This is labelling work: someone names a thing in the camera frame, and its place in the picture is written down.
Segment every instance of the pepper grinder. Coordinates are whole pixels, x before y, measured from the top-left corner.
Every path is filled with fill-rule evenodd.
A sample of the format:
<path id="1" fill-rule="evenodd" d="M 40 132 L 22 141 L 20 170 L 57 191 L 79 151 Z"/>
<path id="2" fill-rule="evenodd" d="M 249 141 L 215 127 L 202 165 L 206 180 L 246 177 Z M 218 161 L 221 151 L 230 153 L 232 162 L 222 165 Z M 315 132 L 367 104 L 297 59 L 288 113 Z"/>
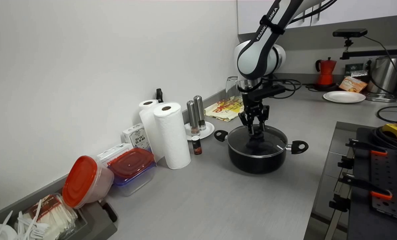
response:
<path id="1" fill-rule="evenodd" d="M 196 105 L 192 100 L 187 102 L 188 116 L 190 117 L 191 136 L 200 135 L 199 123 L 197 121 Z"/>
<path id="2" fill-rule="evenodd" d="M 206 130 L 206 121 L 204 120 L 203 99 L 199 95 L 195 96 L 193 99 L 197 108 L 198 127 L 200 131 L 204 131 Z"/>

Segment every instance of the white plate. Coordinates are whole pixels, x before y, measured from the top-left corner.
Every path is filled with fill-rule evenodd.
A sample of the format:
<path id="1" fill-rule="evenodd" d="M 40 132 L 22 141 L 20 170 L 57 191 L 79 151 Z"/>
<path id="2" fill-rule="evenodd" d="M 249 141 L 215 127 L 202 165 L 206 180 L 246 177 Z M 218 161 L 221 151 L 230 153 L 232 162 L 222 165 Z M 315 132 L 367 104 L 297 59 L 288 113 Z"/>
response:
<path id="1" fill-rule="evenodd" d="M 16 239 L 16 231 L 9 225 L 3 227 L 2 233 L 0 234 L 0 240 L 14 240 Z"/>
<path id="2" fill-rule="evenodd" d="M 206 122 L 206 130 L 200 131 L 200 139 L 209 137 L 215 131 L 215 126 L 212 123 Z M 191 126 L 189 123 L 185 124 L 185 133 L 187 140 L 191 141 Z"/>
<path id="3" fill-rule="evenodd" d="M 366 99 L 366 96 L 359 93 L 347 92 L 347 91 L 333 91 L 323 95 L 323 97 L 331 102 L 338 103 L 357 103 L 362 102 Z"/>

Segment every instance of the pot handle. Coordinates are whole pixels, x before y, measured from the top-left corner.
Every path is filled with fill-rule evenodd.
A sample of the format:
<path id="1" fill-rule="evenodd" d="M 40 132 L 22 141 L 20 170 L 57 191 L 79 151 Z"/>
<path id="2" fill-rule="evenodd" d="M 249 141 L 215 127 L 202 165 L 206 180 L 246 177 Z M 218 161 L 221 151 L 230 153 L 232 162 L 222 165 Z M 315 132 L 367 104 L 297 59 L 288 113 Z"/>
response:
<path id="1" fill-rule="evenodd" d="M 213 136 L 220 142 L 225 141 L 225 137 L 228 135 L 227 131 L 224 130 L 216 130 Z"/>
<path id="2" fill-rule="evenodd" d="M 308 143 L 301 140 L 293 141 L 292 144 L 287 144 L 286 150 L 292 152 L 292 154 L 303 153 L 308 150 Z"/>

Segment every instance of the black cooking pot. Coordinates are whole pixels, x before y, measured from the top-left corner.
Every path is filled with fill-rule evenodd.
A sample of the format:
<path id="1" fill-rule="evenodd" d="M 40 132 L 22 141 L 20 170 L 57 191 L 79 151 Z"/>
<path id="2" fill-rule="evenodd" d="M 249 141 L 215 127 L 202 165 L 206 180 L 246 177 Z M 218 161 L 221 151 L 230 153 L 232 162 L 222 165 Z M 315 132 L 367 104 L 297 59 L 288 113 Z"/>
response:
<path id="1" fill-rule="evenodd" d="M 259 125 L 253 127 L 255 132 L 259 131 Z M 264 132 L 253 137 L 250 137 L 246 126 L 240 126 L 230 133 L 217 130 L 213 135 L 218 141 L 228 140 L 229 158 L 246 173 L 270 173 L 284 163 L 286 151 L 299 154 L 308 149 L 305 141 L 296 140 L 288 144 L 286 135 L 270 126 L 265 126 Z"/>

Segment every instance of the plastic food container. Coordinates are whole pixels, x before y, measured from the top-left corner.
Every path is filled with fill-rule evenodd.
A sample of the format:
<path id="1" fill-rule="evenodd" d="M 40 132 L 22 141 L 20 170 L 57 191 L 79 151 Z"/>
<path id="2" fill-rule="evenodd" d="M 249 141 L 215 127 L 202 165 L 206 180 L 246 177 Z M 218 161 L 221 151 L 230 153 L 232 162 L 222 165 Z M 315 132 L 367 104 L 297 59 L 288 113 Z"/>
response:
<path id="1" fill-rule="evenodd" d="M 104 198 L 114 181 L 114 174 L 89 156 L 74 163 L 63 188 L 65 203 L 75 209 Z"/>
<path id="2" fill-rule="evenodd" d="M 141 148 L 134 148 L 114 159 L 109 169 L 121 179 L 130 179 L 149 167 L 153 162 L 154 155 L 151 152 Z"/>
<path id="3" fill-rule="evenodd" d="M 157 164 L 153 162 L 149 167 L 131 179 L 121 179 L 116 176 L 114 178 L 114 185 L 120 195 L 128 197 L 151 181 L 156 173 L 156 169 Z"/>

